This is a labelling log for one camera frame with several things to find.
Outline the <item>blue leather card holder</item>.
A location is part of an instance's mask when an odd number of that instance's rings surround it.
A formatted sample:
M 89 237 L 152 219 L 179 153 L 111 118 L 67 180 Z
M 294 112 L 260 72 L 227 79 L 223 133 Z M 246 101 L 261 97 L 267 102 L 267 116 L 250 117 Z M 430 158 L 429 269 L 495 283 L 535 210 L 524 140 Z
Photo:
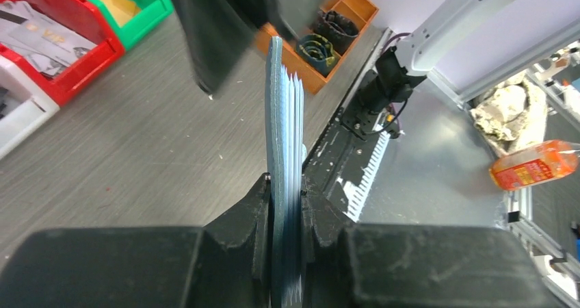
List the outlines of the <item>blue leather card holder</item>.
M 272 307 L 302 306 L 301 189 L 304 89 L 282 63 L 283 40 L 271 38 L 266 59 L 265 133 L 270 175 L 272 229 Z

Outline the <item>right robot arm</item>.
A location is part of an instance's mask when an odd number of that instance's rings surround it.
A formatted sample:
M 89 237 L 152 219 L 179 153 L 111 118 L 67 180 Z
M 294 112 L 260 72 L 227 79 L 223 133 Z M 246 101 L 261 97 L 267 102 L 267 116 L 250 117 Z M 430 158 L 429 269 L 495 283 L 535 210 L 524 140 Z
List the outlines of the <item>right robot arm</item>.
M 198 86 L 215 94 L 254 40 L 270 24 L 267 89 L 281 87 L 280 45 L 313 23 L 325 0 L 171 0 L 185 32 Z M 515 0 L 445 0 L 414 32 L 379 57 L 378 76 L 361 93 L 372 113 L 408 98 L 437 62 L 474 29 Z

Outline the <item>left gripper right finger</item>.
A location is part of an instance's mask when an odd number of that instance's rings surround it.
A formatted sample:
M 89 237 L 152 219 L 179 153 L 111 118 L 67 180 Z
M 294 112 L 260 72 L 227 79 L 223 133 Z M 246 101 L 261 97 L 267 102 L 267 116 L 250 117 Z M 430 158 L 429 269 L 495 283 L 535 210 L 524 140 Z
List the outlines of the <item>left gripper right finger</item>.
M 305 307 L 559 307 L 508 231 L 355 223 L 302 198 Z

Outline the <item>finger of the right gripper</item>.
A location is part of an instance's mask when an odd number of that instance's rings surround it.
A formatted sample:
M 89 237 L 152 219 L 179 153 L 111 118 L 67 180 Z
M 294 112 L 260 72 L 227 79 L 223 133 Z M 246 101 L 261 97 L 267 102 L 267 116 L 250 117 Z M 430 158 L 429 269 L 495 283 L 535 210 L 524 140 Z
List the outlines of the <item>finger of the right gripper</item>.
M 185 33 L 196 83 L 208 95 L 224 82 L 254 40 L 259 0 L 171 0 Z
M 325 0 L 264 0 L 267 20 L 286 41 L 299 37 Z

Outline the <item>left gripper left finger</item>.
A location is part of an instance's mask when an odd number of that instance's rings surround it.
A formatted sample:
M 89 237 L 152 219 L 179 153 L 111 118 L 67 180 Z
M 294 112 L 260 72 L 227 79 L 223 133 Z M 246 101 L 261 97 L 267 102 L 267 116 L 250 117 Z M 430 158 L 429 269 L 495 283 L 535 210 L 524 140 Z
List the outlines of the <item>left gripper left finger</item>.
M 270 184 L 204 227 L 47 229 L 1 271 L 2 307 L 268 307 Z

